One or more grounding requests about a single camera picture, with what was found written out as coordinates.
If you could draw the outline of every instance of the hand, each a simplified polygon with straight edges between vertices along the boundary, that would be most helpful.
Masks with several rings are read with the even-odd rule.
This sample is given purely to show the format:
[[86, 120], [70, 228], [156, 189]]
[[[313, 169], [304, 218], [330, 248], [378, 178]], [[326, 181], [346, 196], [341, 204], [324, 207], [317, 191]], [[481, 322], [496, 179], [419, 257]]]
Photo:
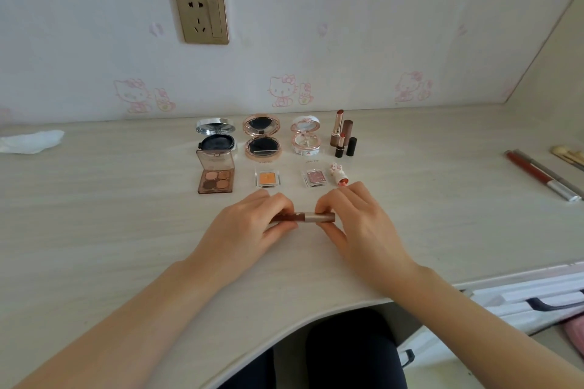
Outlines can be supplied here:
[[419, 265], [405, 251], [390, 218], [361, 182], [323, 195], [314, 212], [333, 210], [343, 223], [317, 223], [349, 266], [370, 286], [391, 297]]
[[223, 209], [185, 260], [189, 269], [203, 274], [217, 290], [235, 281], [285, 233], [298, 227], [296, 222], [280, 222], [266, 229], [280, 212], [293, 213], [294, 204], [281, 193], [270, 197], [265, 189]]

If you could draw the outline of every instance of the red pencil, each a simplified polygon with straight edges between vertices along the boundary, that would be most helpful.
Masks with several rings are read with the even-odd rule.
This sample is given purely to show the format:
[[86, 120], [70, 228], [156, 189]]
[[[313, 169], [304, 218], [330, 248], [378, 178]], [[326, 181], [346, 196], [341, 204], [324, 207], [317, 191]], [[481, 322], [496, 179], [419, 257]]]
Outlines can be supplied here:
[[523, 157], [520, 157], [511, 151], [505, 151], [505, 155], [507, 156], [507, 158], [510, 161], [515, 163], [523, 171], [527, 172], [532, 177], [535, 177], [536, 179], [538, 179], [540, 181], [540, 183], [543, 183], [545, 186], [550, 188], [552, 191], [554, 191], [556, 194], [560, 195], [565, 200], [567, 200], [567, 201], [580, 201], [582, 199], [582, 197], [580, 197], [580, 195], [576, 194], [571, 189], [566, 188], [566, 186], [562, 185], [559, 181], [554, 180], [549, 175], [547, 175], [545, 172], [540, 171], [534, 165], [532, 165], [531, 163], [526, 161]]

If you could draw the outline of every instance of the silver compact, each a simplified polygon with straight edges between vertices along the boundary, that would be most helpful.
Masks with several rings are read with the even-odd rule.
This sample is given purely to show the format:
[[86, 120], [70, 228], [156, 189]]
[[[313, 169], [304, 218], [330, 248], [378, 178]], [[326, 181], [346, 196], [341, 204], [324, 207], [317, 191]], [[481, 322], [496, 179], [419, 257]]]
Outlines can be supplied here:
[[206, 137], [199, 143], [203, 151], [231, 151], [237, 154], [237, 142], [230, 135], [235, 131], [235, 125], [229, 119], [213, 118], [202, 119], [197, 122], [196, 130]]

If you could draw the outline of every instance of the black handle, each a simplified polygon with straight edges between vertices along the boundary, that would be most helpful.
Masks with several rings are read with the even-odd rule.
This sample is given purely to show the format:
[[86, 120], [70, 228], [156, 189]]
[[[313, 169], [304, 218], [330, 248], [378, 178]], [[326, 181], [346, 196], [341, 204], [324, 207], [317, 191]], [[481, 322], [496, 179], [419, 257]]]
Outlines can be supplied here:
[[408, 362], [402, 366], [402, 369], [411, 364], [416, 359], [416, 354], [413, 353], [412, 349], [406, 350], [405, 354], [408, 356]]
[[577, 303], [564, 304], [563, 306], [550, 306], [549, 304], [545, 304], [537, 297], [528, 298], [526, 302], [529, 304], [529, 306], [531, 306], [531, 309], [539, 312], [559, 311], [560, 309], [570, 309], [584, 305], [584, 301], [579, 301]]

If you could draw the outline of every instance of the lip pencil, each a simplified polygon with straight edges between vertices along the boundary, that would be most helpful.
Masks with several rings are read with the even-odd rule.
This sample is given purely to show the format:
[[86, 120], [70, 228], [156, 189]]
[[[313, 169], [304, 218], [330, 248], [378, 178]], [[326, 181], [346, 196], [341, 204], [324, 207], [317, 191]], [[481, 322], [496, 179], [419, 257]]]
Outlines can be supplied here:
[[584, 191], [582, 191], [579, 187], [577, 187], [575, 185], [572, 185], [564, 177], [561, 177], [558, 174], [556, 174], [555, 172], [553, 172], [551, 169], [546, 168], [544, 165], [542, 165], [541, 163], [539, 163], [537, 160], [534, 160], [531, 157], [529, 157], [523, 151], [520, 151], [518, 149], [515, 149], [513, 152], [515, 154], [517, 154], [519, 157], [523, 157], [526, 161], [528, 161], [529, 163], [531, 163], [532, 165], [534, 165], [536, 168], [540, 169], [541, 171], [544, 171], [547, 175], [549, 175], [554, 180], [558, 180], [566, 188], [571, 189], [573, 192], [575, 192], [576, 194], [580, 195], [580, 197], [584, 197]]
[[328, 223], [334, 222], [335, 213], [325, 212], [316, 214], [314, 212], [295, 212], [294, 214], [276, 214], [270, 223], [275, 222], [304, 222], [304, 223]]
[[543, 183], [545, 186], [550, 188], [552, 191], [554, 191], [556, 194], [558, 194], [565, 200], [570, 202], [582, 200], [582, 197], [580, 197], [580, 195], [573, 192], [570, 188], [566, 188], [566, 186], [562, 185], [558, 180], [552, 179], [549, 175], [537, 169], [534, 165], [530, 164], [523, 157], [518, 156], [512, 151], [505, 151], [505, 155], [510, 161], [512, 161], [514, 164], [520, 167], [523, 171], [527, 172], [529, 175], [539, 180], [540, 183]]

